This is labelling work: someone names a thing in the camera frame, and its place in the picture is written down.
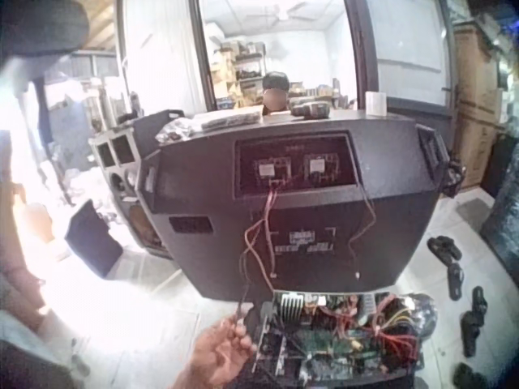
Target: speaker cabinet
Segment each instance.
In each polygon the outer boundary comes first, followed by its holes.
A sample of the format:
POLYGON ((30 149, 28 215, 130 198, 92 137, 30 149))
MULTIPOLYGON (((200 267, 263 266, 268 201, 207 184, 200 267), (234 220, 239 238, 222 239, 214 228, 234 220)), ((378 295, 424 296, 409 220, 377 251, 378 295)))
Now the speaker cabinet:
POLYGON ((133 238, 150 254, 171 259, 135 193, 141 160, 158 149, 157 133, 183 111, 166 110, 100 133, 89 140, 114 197, 118 214, 133 238))

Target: window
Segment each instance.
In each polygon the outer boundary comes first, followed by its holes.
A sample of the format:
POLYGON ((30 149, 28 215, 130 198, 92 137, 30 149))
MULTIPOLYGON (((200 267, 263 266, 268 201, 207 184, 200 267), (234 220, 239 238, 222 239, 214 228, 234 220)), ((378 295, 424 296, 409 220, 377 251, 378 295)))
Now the window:
POLYGON ((388 97, 450 104, 447 33, 439 0, 367 0, 379 89, 388 97))
POLYGON ((263 104, 263 79, 286 74, 289 98, 336 108, 357 98, 354 51, 343 0, 200 0, 218 109, 263 104))

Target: ceiling fan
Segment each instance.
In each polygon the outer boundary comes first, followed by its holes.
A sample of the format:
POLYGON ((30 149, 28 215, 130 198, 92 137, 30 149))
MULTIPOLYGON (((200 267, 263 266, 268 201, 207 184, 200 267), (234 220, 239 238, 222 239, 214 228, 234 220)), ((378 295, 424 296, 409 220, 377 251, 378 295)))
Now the ceiling fan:
POLYGON ((295 6, 287 8, 286 6, 275 5, 274 13, 265 13, 262 15, 247 15, 248 19, 267 19, 267 18, 276 18, 274 22, 270 25, 270 28, 276 27, 280 22, 286 20, 300 20, 303 22, 314 22, 317 19, 305 18, 303 16, 293 15, 295 11, 305 6, 307 2, 300 2, 295 6))

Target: yellow wire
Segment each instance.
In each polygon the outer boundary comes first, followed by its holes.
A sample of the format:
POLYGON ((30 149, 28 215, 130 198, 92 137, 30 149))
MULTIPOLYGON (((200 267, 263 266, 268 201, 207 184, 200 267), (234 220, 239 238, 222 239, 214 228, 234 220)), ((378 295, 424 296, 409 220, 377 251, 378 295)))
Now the yellow wire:
POLYGON ((402 310, 399 310, 396 312, 383 326, 382 328, 386 328, 389 324, 392 323, 393 320, 401 316, 404 312, 410 312, 411 310, 409 308, 404 308, 402 310))
POLYGON ((393 324, 398 324, 400 322, 408 322, 409 324, 411 324, 412 326, 414 326, 414 322, 413 320, 411 320, 410 318, 408 318, 407 316, 398 316, 397 318, 395 318, 395 320, 393 321, 393 324))

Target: stacked boxes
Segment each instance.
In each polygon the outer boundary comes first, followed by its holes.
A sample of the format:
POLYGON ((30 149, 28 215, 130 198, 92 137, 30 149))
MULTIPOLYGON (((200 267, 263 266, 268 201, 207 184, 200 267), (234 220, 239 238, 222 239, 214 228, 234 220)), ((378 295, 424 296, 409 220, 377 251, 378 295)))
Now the stacked boxes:
POLYGON ((497 61, 473 22, 454 28, 459 79, 459 118, 454 152, 467 168, 464 187, 478 185, 485 173, 500 114, 497 61))

